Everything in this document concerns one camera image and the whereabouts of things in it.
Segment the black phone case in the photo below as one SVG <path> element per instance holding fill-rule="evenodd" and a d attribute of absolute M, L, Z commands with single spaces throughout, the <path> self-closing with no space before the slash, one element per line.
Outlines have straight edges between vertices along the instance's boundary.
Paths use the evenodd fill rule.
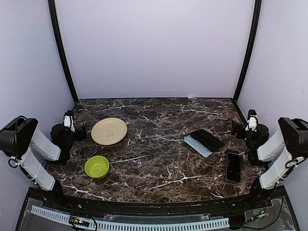
<path fill-rule="evenodd" d="M 221 140 L 204 129 L 191 132 L 190 136 L 211 152 L 215 152 L 224 146 L 224 143 Z"/>

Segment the phone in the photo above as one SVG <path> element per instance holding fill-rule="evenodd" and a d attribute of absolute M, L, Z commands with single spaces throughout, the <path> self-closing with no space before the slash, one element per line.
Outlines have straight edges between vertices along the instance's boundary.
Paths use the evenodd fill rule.
<path fill-rule="evenodd" d="M 238 151 L 226 150 L 226 180 L 234 183 L 241 181 L 243 157 Z"/>

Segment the light blue phone case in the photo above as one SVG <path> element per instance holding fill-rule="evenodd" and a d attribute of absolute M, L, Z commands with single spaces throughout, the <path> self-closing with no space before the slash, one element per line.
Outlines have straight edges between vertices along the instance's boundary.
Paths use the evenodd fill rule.
<path fill-rule="evenodd" d="M 191 135 L 188 135 L 187 137 L 185 137 L 184 141 L 186 144 L 188 144 L 190 147 L 196 150 L 204 158 L 207 158 L 212 154 L 212 152 L 209 149 L 207 149 L 199 141 L 192 138 Z"/>

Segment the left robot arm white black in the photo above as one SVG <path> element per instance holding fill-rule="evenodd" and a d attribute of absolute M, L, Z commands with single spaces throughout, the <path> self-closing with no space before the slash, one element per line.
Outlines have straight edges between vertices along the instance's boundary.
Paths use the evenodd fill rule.
<path fill-rule="evenodd" d="M 66 165 L 70 150 L 76 141 L 87 139 L 87 127 L 74 128 L 74 117 L 64 116 L 64 121 L 51 129 L 47 138 L 38 128 L 38 120 L 21 115 L 0 130 L 0 149 L 9 157 L 11 168 L 20 168 L 26 177 L 40 189 L 51 193 L 49 202 L 58 210 L 68 206 L 60 182 L 53 177 L 35 156 L 40 154 L 46 161 Z"/>

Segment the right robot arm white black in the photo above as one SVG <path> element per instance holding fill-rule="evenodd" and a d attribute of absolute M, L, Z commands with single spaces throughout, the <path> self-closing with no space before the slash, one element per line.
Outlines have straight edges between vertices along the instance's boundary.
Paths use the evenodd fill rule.
<path fill-rule="evenodd" d="M 301 118 L 278 119 L 279 128 L 270 136 L 267 126 L 260 124 L 256 115 L 243 124 L 231 123 L 231 134 L 245 141 L 247 158 L 253 166 L 269 169 L 254 180 L 245 204 L 257 208 L 264 201 L 264 192 L 273 190 L 285 180 L 295 167 L 308 158 L 308 122 Z"/>

